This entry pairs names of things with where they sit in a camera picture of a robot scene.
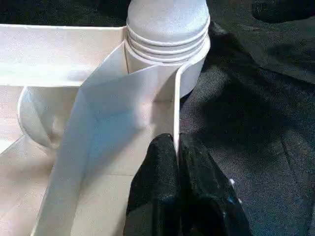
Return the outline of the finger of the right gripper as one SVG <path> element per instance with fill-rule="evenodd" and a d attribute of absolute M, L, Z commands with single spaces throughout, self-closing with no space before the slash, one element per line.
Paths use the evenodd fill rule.
<path fill-rule="evenodd" d="M 314 0 L 252 0 L 255 19 L 270 23 L 304 20 L 315 15 Z"/>

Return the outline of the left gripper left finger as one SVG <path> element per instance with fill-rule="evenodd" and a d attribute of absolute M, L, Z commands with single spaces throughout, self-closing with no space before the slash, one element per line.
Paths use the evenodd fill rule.
<path fill-rule="evenodd" d="M 126 236 L 179 234 L 179 175 L 173 138 L 164 133 L 149 144 L 129 191 Z"/>

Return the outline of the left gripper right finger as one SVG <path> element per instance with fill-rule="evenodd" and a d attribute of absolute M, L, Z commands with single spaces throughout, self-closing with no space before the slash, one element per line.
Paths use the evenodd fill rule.
<path fill-rule="evenodd" d="M 179 169 L 183 235 L 251 235 L 231 182 L 207 148 L 193 135 L 180 135 Z"/>

